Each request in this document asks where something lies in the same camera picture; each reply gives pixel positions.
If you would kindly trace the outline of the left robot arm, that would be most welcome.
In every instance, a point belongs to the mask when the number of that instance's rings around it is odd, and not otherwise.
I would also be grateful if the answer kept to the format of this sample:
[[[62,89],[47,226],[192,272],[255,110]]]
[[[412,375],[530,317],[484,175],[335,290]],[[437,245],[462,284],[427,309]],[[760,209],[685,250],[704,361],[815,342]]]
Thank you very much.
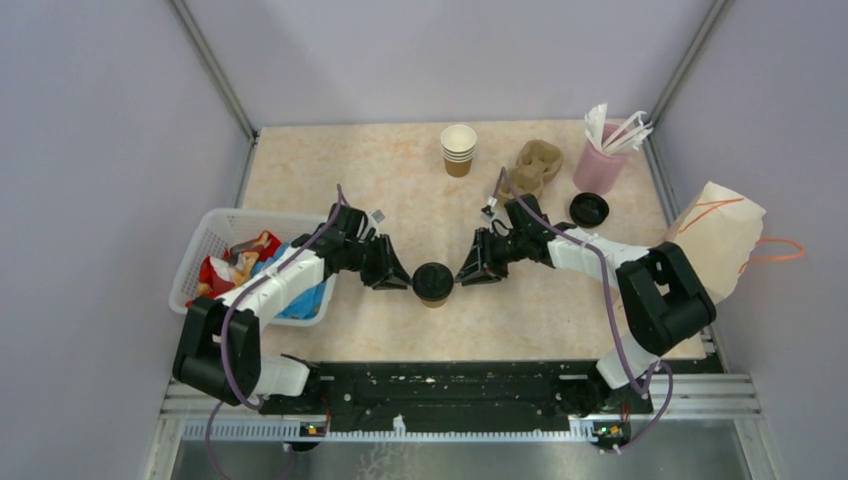
[[[290,356],[261,352],[261,333],[299,295],[350,271],[373,290],[405,290],[411,277],[388,235],[366,212],[336,203],[311,234],[297,237],[258,276],[187,309],[172,366],[173,377],[219,401],[259,409],[282,396],[297,413],[319,404],[314,368]]]

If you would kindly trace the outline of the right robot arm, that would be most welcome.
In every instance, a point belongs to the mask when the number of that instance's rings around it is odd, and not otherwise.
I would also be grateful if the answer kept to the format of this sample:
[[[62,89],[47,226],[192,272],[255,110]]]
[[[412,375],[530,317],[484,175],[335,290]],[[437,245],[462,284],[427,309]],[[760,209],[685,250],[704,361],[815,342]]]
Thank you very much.
[[[629,331],[612,331],[614,348],[597,361],[599,376],[586,385],[594,409],[614,411],[626,400],[626,385],[656,369],[663,355],[715,320],[715,304],[677,244],[626,245],[567,222],[553,225],[532,194],[508,201],[505,211],[509,231],[477,229],[455,280],[463,286],[496,283],[508,276],[510,264],[531,260],[600,281],[609,313],[617,293]]]

